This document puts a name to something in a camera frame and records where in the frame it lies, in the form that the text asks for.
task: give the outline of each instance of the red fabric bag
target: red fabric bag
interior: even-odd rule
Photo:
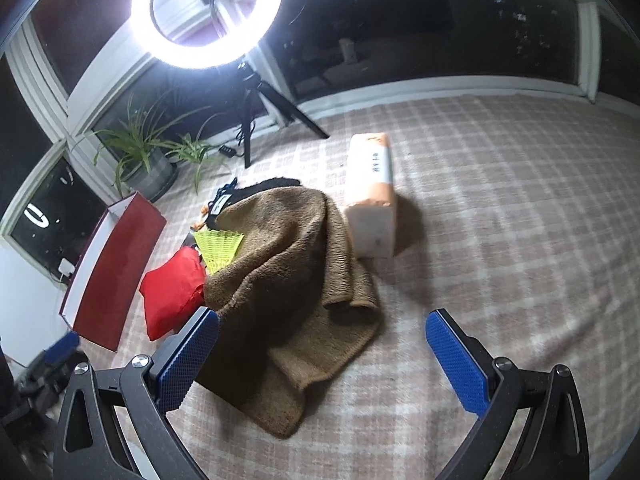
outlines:
[[[140,294],[151,341],[184,325],[204,305],[204,277],[200,255],[191,247],[181,247],[167,263],[145,274]]]

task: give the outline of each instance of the checkered fabric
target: checkered fabric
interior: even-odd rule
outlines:
[[[210,168],[199,195],[183,170],[158,201],[168,224],[148,263],[180,246],[200,207],[237,175],[242,187],[299,178],[341,204],[350,137],[390,136],[399,194],[397,254],[367,263],[383,329],[311,393],[298,432],[278,440],[198,384],[168,415],[210,478],[433,479],[475,416],[425,343],[446,308],[493,355],[573,371],[591,468],[640,426],[640,126],[571,100],[461,96],[381,105],[254,139],[254,164]],[[117,354],[86,345],[97,368],[152,353],[136,297]],[[516,420],[488,478],[520,434]],[[130,438],[132,432],[127,427]]]

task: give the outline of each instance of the white label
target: white label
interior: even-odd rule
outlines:
[[[231,198],[231,195],[223,195],[221,196],[217,202],[213,205],[213,209],[211,210],[212,215],[219,215],[222,208],[225,206],[226,201]]]
[[[373,181],[381,182],[383,184],[392,184],[389,148],[386,146],[380,146],[375,142],[368,142],[367,144],[367,147],[370,149],[370,166],[368,170],[372,174]]]

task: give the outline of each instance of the yellow shuttlecock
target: yellow shuttlecock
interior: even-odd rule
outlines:
[[[193,234],[210,274],[224,269],[236,256],[242,233],[233,231],[197,231]]]

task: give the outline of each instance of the brown cloth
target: brown cloth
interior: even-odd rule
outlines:
[[[377,296],[321,191],[261,192],[217,223],[244,240],[236,259],[205,281],[221,327],[196,380],[285,438],[302,418],[306,387],[333,377],[373,338]]]

